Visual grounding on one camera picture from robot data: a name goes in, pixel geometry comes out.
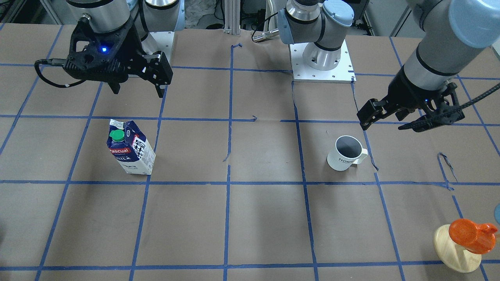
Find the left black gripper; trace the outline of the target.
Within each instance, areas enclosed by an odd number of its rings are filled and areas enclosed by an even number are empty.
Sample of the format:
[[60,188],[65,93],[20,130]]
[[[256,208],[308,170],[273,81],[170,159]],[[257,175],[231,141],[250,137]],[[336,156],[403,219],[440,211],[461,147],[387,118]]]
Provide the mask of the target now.
[[465,118],[463,110],[455,111],[459,104],[456,83],[446,81],[444,86],[429,91],[414,85],[401,69],[391,81],[386,98],[369,99],[357,112],[362,130],[373,123],[395,114],[399,121],[415,110],[425,114],[416,121],[406,124],[417,133],[444,125],[450,125]]

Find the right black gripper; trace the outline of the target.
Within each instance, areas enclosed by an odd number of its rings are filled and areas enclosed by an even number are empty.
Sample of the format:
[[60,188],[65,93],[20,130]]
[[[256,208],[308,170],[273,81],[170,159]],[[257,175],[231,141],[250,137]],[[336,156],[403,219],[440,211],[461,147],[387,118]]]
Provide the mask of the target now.
[[113,94],[119,94],[120,83],[129,74],[142,72],[142,79],[152,83],[158,97],[163,98],[173,79],[163,51],[145,55],[132,16],[123,26],[107,33],[95,32],[89,16],[80,17],[70,37],[63,69],[75,79],[107,82]]

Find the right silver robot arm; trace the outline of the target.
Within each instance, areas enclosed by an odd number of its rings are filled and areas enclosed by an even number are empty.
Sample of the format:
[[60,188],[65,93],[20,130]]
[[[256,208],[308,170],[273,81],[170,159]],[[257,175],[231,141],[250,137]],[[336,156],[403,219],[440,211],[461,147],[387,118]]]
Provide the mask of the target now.
[[114,94],[130,75],[151,82],[162,98],[173,78],[153,32],[185,27],[183,0],[68,0],[77,25],[64,71],[74,79],[105,82]]

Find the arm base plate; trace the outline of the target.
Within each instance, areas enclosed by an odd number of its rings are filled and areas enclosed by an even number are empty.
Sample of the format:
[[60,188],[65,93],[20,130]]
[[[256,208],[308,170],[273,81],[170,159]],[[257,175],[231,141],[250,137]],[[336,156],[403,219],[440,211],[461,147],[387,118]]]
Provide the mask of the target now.
[[289,45],[293,81],[354,83],[357,81],[346,41],[327,51],[314,43]]
[[143,39],[141,39],[143,52],[140,55],[152,55],[157,51],[161,51],[171,64],[174,41],[175,32],[173,31],[145,32]]

